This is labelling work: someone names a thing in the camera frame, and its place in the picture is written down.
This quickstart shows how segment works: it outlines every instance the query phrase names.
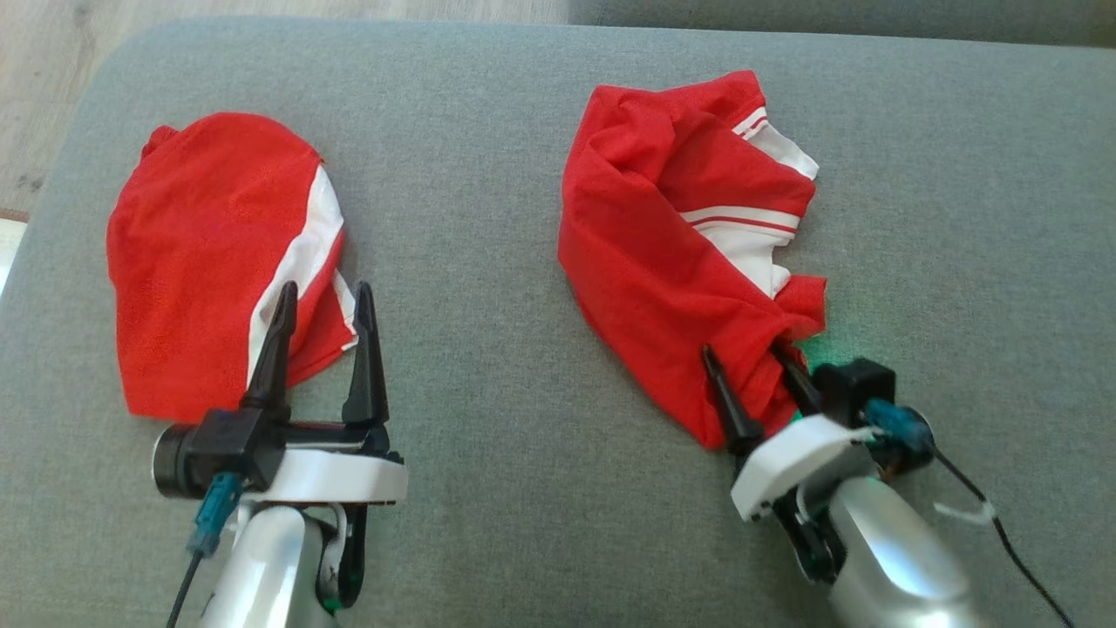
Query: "robotic arm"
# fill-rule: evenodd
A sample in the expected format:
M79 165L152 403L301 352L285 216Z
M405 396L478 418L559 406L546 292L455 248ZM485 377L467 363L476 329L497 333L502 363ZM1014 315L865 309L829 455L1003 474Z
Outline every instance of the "robotic arm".
M894 405L894 371L859 359L819 367L811 378L780 348L773 351L804 418L764 441L712 348L703 350L737 465L730 495L745 522L779 522L807 580L830 586L830 603L843 625L991 625L977 609L961 561L886 484L936 457L984 502L1017 567L1072 626L1011 550L988 501L937 451L925 419Z
M167 497L202 500L193 554L167 626L174 626L194 570L212 557L235 513L232 554L200 625L336 628L364 580L368 506L407 493L403 458L391 451L387 396L372 289L360 282L358 344L339 423L291 423L287 354L297 286L283 286L260 360L237 410L211 410L198 426L160 436L152 475ZM331 511L318 518L310 506Z

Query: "cable connector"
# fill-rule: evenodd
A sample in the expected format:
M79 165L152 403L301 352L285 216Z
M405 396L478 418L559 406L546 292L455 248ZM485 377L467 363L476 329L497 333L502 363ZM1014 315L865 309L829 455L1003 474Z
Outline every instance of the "cable connector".
M234 473L219 473L213 476L205 499L198 509L198 516L194 518L194 533L186 542L186 551L199 552L205 558L211 558L218 545L221 543L221 531L224 530L229 516L237 510L240 496L244 493L244 486L240 476Z
M930 426L918 421L910 408L901 408L883 399L870 399L864 407L864 421L883 431L887 438L897 441L912 452L929 451L934 442Z

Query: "white stripe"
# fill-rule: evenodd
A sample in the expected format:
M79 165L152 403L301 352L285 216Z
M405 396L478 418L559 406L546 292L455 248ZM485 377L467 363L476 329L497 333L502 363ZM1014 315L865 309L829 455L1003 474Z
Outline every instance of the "white stripe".
M751 128L752 125L756 124L756 120L766 115L767 115L767 107L759 107L758 109L753 110L751 115L745 117L743 122L733 126L732 132L735 133L737 135L740 135L747 132L749 128Z
M696 222L706 218L740 218L742 220L759 220L789 229L797 229L799 216L786 211L775 211L771 209L760 209L758 206L732 206L716 205L696 209L694 211L683 211L682 218L686 222Z
M337 303L341 307L341 313L345 317L345 327L353 335L353 340L341 347L341 351L348 351L356 347L357 342L356 328L353 327L353 318L356 316L356 299L353 298L353 292L349 291L348 284L345 283L345 277L341 277L338 270L334 270L334 293L337 294Z
M287 251L279 265L276 267L271 282L263 289L260 299L252 308L252 318L248 328L248 384L251 384L252 371L256 370L256 361L260 358L260 349L263 346L263 338L267 336L268 326L271 325L271 316L275 312L276 303L279 300L279 290L287 281L294 280L298 283L298 297L306 292L306 287L321 272L326 264L329 251L337 241L341 232L341 209L337 203L337 194L329 183L329 176L318 164L318 172L310 184L310 193L306 199L306 223L302 230L295 235L295 239L287 245ZM348 322L353 320L353 306L345 309L345 301L340 300L341 310L346 312Z
M791 233L790 231L772 229L771 226L761 226L759 224L741 224L740 222L730 222L728 220L710 220L709 222L702 222L701 224L694 226L694 231L698 231L704 235L705 239L711 241L714 240L714 235L727 232L762 233L764 235L778 238L778 241L771 242L771 245L787 245L790 240L795 239L795 233Z
M744 138L777 162L793 167L802 176L812 181L818 175L818 162L810 158L810 155L804 153L798 144L788 139L767 120L763 120L756 127L754 132L745 135Z

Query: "couch cushion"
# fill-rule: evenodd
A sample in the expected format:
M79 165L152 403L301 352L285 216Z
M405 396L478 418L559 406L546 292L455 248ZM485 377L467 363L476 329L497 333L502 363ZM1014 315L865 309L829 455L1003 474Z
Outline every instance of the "couch cushion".
M569 0L573 23L1116 47L1113 0Z
M1080 624L1116 615L1097 586L1116 579L1116 52L230 19L156 29L106 62L0 299L0 620L166 616L196 505L156 494L164 426L125 412L104 232L152 128L239 109L323 154L347 220L341 270L376 290L411 493L374 514L345 625L833 625L777 526L737 516L729 461L589 331L555 258L593 87L741 67L821 165L780 261L829 277L826 350L895 368ZM296 417L336 418L349 366L296 388ZM933 513L968 503L941 468L901 491L999 624L1052 625L990 531Z

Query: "gray cushion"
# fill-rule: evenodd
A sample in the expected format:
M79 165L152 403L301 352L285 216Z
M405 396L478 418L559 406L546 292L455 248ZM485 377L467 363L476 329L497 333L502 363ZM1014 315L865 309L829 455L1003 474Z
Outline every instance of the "gray cushion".
M570 0L574 23L1116 46L1110 0Z
M104 230L155 126L219 109L327 160L341 269L377 296L406 503L375 513L362 626L831 626L731 468L580 318L555 239L598 83L754 68L820 164L781 254L826 274L834 354L901 397L985 489L1083 626L1116 615L1116 51L816 35L230 19L158 28L100 70L0 300L0 617L153 626L195 504L161 499L161 424L128 417ZM338 416L349 360L292 393ZM901 490L1004 626L1051 626L941 468ZM202 567L194 618L220 566Z

